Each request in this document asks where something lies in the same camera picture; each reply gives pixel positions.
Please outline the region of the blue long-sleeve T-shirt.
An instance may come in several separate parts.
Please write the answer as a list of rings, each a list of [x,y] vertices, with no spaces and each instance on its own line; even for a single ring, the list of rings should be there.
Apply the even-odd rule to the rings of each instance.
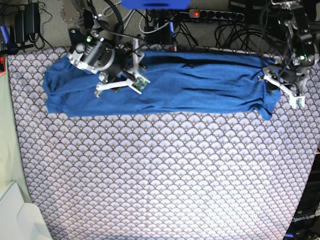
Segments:
[[[147,51],[149,84],[141,94],[125,87],[94,95],[98,76],[62,57],[44,73],[45,105],[69,117],[172,112],[232,114],[257,111],[269,120],[281,98],[259,80],[265,59],[238,54]]]

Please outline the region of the orange black table clamp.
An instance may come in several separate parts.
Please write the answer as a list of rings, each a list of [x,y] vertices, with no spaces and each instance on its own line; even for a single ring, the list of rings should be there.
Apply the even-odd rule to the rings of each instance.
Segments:
[[[176,44],[173,44],[170,48],[171,52],[178,52],[178,46]]]

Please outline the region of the blue box overhead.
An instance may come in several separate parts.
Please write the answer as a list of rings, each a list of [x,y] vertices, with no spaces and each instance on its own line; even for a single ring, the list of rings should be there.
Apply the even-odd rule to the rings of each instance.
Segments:
[[[184,10],[191,0],[122,0],[121,2],[127,9]]]

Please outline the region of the white power strip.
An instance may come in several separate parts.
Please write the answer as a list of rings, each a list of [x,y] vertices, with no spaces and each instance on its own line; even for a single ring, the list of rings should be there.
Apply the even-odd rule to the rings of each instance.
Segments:
[[[230,12],[230,11],[189,9],[187,13],[189,17],[192,19],[239,21],[239,22],[243,22],[245,20],[245,15],[243,13]]]

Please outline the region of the black power adapter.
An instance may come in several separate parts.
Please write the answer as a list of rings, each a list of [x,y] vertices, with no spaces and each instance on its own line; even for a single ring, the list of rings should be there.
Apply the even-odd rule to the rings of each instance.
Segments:
[[[40,33],[40,13],[39,3],[30,2],[24,6],[23,11],[19,11],[14,16],[15,41],[24,44],[31,40],[36,40],[36,35]]]

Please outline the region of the fan-patterned tablecloth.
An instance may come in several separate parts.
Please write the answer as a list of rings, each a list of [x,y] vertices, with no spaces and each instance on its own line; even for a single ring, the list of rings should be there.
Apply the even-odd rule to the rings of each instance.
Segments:
[[[8,57],[29,196],[55,240],[281,240],[320,141],[320,67],[306,106],[256,112],[50,114],[63,47]]]

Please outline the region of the black OpenArm box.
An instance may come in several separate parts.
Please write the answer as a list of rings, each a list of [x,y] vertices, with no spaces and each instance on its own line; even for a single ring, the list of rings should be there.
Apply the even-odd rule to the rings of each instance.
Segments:
[[[320,238],[320,153],[315,159],[305,189],[285,240],[318,240]]]

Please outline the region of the white plastic bin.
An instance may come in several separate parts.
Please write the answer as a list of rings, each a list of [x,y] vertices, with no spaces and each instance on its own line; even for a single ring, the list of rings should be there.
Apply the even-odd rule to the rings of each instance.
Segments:
[[[40,209],[25,202],[18,184],[9,183],[0,195],[0,238],[2,240],[51,240]]]

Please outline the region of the blue handled clamp left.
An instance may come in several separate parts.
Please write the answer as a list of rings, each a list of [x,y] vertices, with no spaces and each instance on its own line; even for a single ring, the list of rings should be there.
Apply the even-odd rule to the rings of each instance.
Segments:
[[[15,55],[18,53],[18,45],[15,41],[15,33],[12,25],[10,26],[10,32],[8,32],[8,29],[5,25],[0,26],[0,30],[2,33],[2,36],[4,38],[4,43],[6,46],[6,49],[1,50],[1,55]]]

